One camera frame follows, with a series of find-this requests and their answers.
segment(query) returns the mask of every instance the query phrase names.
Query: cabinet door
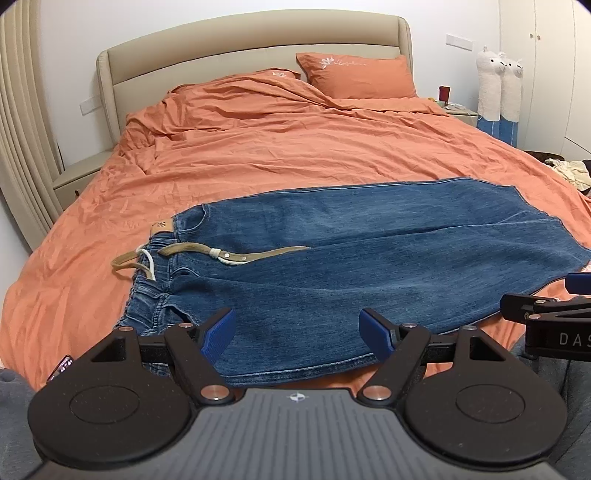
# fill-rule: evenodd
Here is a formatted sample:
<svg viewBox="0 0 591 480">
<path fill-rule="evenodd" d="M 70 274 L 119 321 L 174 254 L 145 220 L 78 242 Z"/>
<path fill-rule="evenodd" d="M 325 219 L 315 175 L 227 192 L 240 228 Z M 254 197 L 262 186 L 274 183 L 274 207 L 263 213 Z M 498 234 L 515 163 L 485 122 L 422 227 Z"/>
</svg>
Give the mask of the cabinet door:
<svg viewBox="0 0 591 480">
<path fill-rule="evenodd" d="M 574 86 L 566 137 L 591 151 L 591 13 L 574 2 Z"/>
<path fill-rule="evenodd" d="M 560 153 L 565 160 L 591 160 L 591 152 L 581 148 L 576 143 L 571 142 L 568 138 L 564 139 L 562 152 Z"/>
<path fill-rule="evenodd" d="M 535 0 L 534 5 L 534 91 L 524 149 L 559 154 L 573 94 L 573 3 L 572 0 Z"/>
<path fill-rule="evenodd" d="M 499 0 L 501 51 L 514 60 L 523 60 L 523 91 L 517 147 L 523 148 L 530 118 L 535 70 L 534 0 Z"/>
</svg>

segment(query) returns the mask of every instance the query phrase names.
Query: tan strap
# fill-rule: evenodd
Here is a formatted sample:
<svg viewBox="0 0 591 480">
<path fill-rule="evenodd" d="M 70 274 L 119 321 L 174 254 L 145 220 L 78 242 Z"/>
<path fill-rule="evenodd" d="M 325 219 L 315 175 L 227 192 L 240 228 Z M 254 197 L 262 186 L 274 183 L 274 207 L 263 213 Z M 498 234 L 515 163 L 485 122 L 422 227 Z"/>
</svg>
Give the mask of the tan strap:
<svg viewBox="0 0 591 480">
<path fill-rule="evenodd" d="M 178 254 L 181 252 L 196 252 L 204 255 L 209 255 L 210 257 L 217 259 L 220 262 L 225 263 L 227 265 L 243 265 L 254 260 L 260 260 L 261 258 L 274 257 L 276 255 L 282 255 L 289 252 L 297 252 L 299 250 L 308 250 L 309 248 L 310 247 L 302 246 L 283 247 L 276 248 L 274 250 L 269 250 L 267 252 L 259 252 L 253 254 L 235 254 L 232 252 L 221 250 L 219 248 L 211 248 L 203 244 L 196 244 L 193 242 L 182 242 L 179 244 L 172 244 L 167 247 L 161 248 L 160 250 L 158 250 L 158 253 L 165 257 L 169 257 L 170 255 Z"/>
<path fill-rule="evenodd" d="M 141 263 L 132 262 L 138 258 L 138 254 L 135 251 L 124 253 L 111 261 L 111 267 L 113 271 L 123 270 L 124 268 L 139 268 L 143 270 L 148 278 L 151 277 L 151 272 L 148 267 L 142 265 Z"/>
</svg>

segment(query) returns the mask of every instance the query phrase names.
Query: metal rivet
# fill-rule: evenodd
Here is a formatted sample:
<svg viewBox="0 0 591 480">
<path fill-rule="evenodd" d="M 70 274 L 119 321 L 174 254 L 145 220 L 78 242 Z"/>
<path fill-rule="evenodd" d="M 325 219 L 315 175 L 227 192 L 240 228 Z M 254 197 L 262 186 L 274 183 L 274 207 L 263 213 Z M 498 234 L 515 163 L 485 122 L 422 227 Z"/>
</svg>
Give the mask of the metal rivet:
<svg viewBox="0 0 591 480">
<path fill-rule="evenodd" d="M 370 385 L 363 389 L 363 396 L 370 400 L 381 401 L 392 396 L 392 391 L 383 385 Z"/>
<path fill-rule="evenodd" d="M 230 391 L 223 385 L 208 385 L 207 387 L 203 387 L 201 389 L 201 396 L 213 401 L 223 400 L 229 394 Z"/>
</svg>

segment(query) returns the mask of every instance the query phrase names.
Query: alpaca plush toy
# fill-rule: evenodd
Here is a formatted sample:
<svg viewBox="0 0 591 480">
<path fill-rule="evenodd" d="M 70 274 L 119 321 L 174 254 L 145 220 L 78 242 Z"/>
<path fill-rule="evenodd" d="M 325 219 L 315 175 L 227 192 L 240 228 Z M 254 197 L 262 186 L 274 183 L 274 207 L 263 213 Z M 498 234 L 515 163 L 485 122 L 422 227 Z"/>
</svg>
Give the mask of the alpaca plush toy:
<svg viewBox="0 0 591 480">
<path fill-rule="evenodd" d="M 483 132 L 499 138 L 501 120 L 501 75 L 505 64 L 500 53 L 489 51 L 486 47 L 476 55 L 478 68 L 478 123 Z"/>
<path fill-rule="evenodd" d="M 502 57 L 505 71 L 501 76 L 501 123 L 499 139 L 509 145 L 517 146 L 517 126 L 521 110 L 521 83 L 523 67 L 521 59 L 515 61 Z"/>
</svg>

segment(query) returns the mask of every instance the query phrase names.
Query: beige headboard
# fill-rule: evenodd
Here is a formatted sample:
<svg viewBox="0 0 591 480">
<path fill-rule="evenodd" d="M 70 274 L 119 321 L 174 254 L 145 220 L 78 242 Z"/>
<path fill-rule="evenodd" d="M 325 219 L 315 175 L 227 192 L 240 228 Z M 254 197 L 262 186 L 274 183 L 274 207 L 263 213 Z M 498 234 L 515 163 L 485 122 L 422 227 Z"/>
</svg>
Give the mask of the beige headboard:
<svg viewBox="0 0 591 480">
<path fill-rule="evenodd" d="M 271 67 L 301 72 L 295 58 L 299 51 L 370 58 L 403 54 L 413 71 L 410 29 L 393 15 L 275 10 L 201 20 L 99 55 L 100 94 L 113 142 L 119 141 L 128 113 L 159 102 L 177 85 Z"/>
</svg>

